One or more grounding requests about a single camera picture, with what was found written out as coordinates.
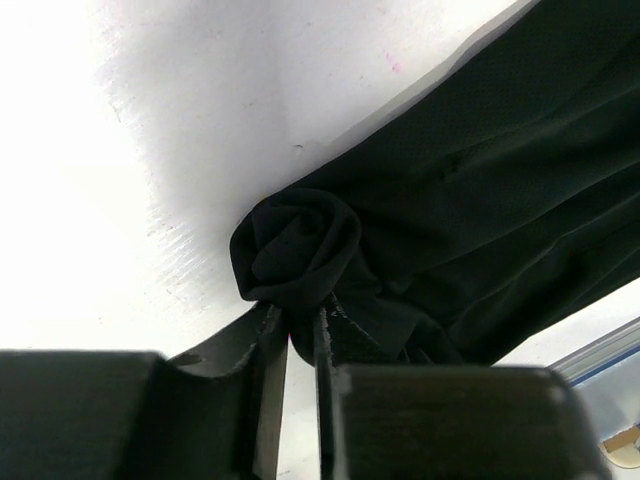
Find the black t-shirt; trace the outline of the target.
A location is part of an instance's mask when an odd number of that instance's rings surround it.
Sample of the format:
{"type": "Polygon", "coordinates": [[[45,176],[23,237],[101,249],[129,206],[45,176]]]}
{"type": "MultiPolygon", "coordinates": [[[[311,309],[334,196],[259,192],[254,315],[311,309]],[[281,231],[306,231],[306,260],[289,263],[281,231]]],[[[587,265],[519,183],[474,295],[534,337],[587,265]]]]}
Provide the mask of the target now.
{"type": "Polygon", "coordinates": [[[299,355],[336,298],[390,358],[490,364],[639,276],[639,5],[540,1],[405,113],[265,198],[241,297],[299,355]]]}

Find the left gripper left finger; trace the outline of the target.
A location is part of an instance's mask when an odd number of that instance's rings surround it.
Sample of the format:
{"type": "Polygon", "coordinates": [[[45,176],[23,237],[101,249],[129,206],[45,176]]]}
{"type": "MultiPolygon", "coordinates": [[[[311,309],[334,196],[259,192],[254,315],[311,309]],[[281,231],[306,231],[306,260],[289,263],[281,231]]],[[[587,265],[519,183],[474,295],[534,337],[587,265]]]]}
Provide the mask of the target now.
{"type": "Polygon", "coordinates": [[[259,304],[173,358],[1,354],[5,479],[273,479],[288,334],[259,304]]]}

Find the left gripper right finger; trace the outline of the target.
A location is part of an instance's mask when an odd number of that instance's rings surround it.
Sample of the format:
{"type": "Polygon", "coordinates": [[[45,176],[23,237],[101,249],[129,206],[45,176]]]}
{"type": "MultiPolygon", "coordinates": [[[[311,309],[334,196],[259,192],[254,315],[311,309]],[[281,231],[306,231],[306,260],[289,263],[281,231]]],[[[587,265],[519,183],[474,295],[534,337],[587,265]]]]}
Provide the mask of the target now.
{"type": "Polygon", "coordinates": [[[585,409],[544,368],[397,363],[327,299],[314,320],[325,479],[607,479],[585,409]]]}

